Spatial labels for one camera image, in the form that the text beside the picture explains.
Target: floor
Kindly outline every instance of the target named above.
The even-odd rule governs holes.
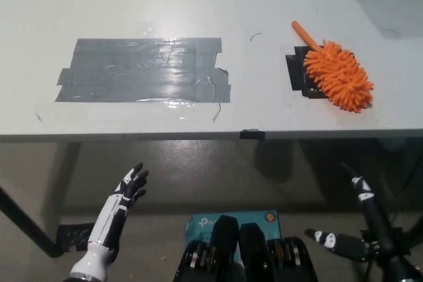
[[[38,143],[0,146],[0,185],[54,237],[58,223],[94,221],[110,191],[137,162],[150,170],[147,194],[132,210],[109,281],[171,281],[184,250],[184,226],[193,213],[277,209],[284,236],[301,237],[319,281],[361,281],[361,265],[315,245],[307,227],[359,235],[359,205],[339,168],[359,170],[395,224],[410,228],[423,211],[418,165],[410,186],[395,200],[423,149],[399,141],[388,151],[378,140],[149,141]],[[0,272],[4,281],[63,281],[82,254],[45,256],[0,214]],[[412,253],[423,265],[423,248]],[[373,270],[371,281],[380,281]]]

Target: cardboard box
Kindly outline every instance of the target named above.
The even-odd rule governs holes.
[[[235,217],[238,225],[256,223],[266,240],[281,238],[278,213],[276,211],[241,211],[230,213],[195,214],[185,226],[185,246],[194,239],[209,242],[212,236],[214,223],[222,215]],[[235,252],[234,262],[242,263],[239,253],[239,245]]]

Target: gray duct tape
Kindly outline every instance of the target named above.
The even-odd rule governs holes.
[[[76,53],[71,69],[90,69],[102,66],[126,66],[142,69],[192,69],[213,68],[215,53],[187,53],[175,55],[141,55],[134,53]]]
[[[221,38],[78,39],[74,53],[221,53]]]
[[[58,85],[197,85],[227,84],[223,69],[140,69],[137,67],[96,67],[63,69]]]
[[[231,85],[62,86],[56,102],[229,102]]]

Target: cable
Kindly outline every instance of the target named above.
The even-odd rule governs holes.
[[[416,164],[413,166],[410,174],[407,176],[407,179],[406,179],[406,181],[405,181],[405,183],[403,185],[403,188],[401,188],[401,191],[396,196],[396,198],[395,198],[395,200],[393,202],[394,208],[395,208],[395,205],[399,202],[401,196],[403,196],[405,190],[408,188],[408,185],[410,185],[412,179],[414,178],[414,175],[416,174],[417,168],[420,165],[420,161],[422,159],[423,159],[423,151],[420,153],[420,156],[418,157],[418,159],[416,161]],[[403,211],[403,209],[402,209],[401,206],[398,206],[396,208],[396,210],[392,211],[391,220],[390,220],[390,222],[391,222],[392,225],[397,220],[397,217],[398,217],[398,215],[399,215],[399,213],[401,211]]]
[[[367,282],[369,280],[370,272],[373,267],[373,260],[369,261],[369,264],[367,265],[367,268],[365,269],[363,282]]]

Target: white robotic arm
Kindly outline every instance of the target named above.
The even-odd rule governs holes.
[[[131,169],[108,197],[89,237],[87,253],[73,266],[65,282],[107,281],[106,269],[118,255],[129,208],[145,194],[142,187],[147,182],[148,171],[142,172],[142,168],[143,164],[139,163]]]

